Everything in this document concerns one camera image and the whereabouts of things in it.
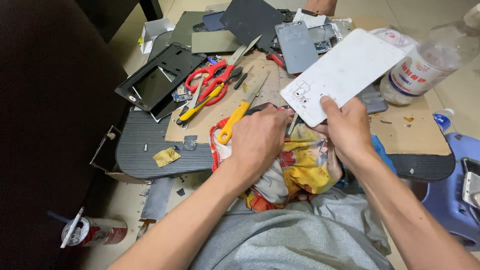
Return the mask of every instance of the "gray shirt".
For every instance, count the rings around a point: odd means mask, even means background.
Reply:
[[[237,200],[191,270],[393,269],[387,236],[362,195],[332,188],[310,202],[252,213]]]

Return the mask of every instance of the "white bottle cap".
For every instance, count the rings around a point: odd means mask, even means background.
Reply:
[[[465,24],[480,30],[480,4],[474,6],[465,16],[463,16]]]
[[[451,113],[452,116],[455,114],[452,109],[447,108],[447,109],[444,109],[444,110],[446,110],[447,112]]]

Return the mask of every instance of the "metal blade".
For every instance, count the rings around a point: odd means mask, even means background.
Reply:
[[[202,83],[203,83],[203,82],[204,82],[204,77],[201,76],[200,82],[198,83],[198,86],[197,86],[197,90],[196,90],[195,93],[193,94],[193,98],[192,98],[192,100],[191,100],[191,103],[192,103],[192,104],[191,104],[190,106],[191,106],[192,108],[195,107],[195,105],[197,105],[198,96],[200,95],[200,88],[202,88]],[[190,121],[188,121],[188,122],[186,122],[185,124],[183,124],[183,125],[181,126],[181,128],[182,128],[183,130],[187,129],[189,122],[190,122]]]
[[[258,92],[260,92],[260,88],[264,85],[265,81],[267,80],[268,75],[270,74],[269,71],[265,73],[264,75],[261,75],[256,79],[256,84],[253,86],[253,89],[248,93],[243,101],[247,103],[252,103],[253,99],[257,96]]]
[[[238,48],[233,55],[227,60],[227,65],[235,65],[237,60],[242,57],[245,53],[247,53],[256,43],[257,41],[262,37],[262,35],[259,35],[256,39],[254,39],[248,46],[241,45],[240,48]]]

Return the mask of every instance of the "hand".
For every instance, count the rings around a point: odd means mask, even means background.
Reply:
[[[232,155],[237,169],[248,174],[250,187],[272,166],[282,151],[285,129],[292,118],[285,110],[269,107],[244,116],[232,127]]]
[[[349,100],[341,110],[328,96],[320,99],[320,105],[327,115],[328,124],[320,124],[312,129],[330,136],[337,156],[345,165],[352,167],[361,162],[365,155],[376,155],[367,108],[358,98]]]

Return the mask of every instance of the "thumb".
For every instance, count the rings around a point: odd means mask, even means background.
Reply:
[[[330,118],[331,116],[334,116],[334,115],[340,113],[340,111],[338,110],[338,105],[329,96],[323,96],[320,99],[320,106],[322,106],[322,109],[324,110],[325,114],[327,115],[327,118]]]

